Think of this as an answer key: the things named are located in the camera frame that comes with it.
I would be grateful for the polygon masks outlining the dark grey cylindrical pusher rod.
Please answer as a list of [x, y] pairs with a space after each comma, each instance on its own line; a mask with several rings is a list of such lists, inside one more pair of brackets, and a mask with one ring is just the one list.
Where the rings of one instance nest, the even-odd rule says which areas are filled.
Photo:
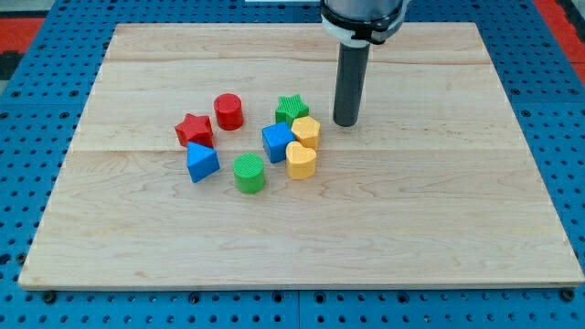
[[356, 124], [367, 71], [369, 45], [352, 48], [340, 45], [335, 84], [334, 122], [342, 127]]

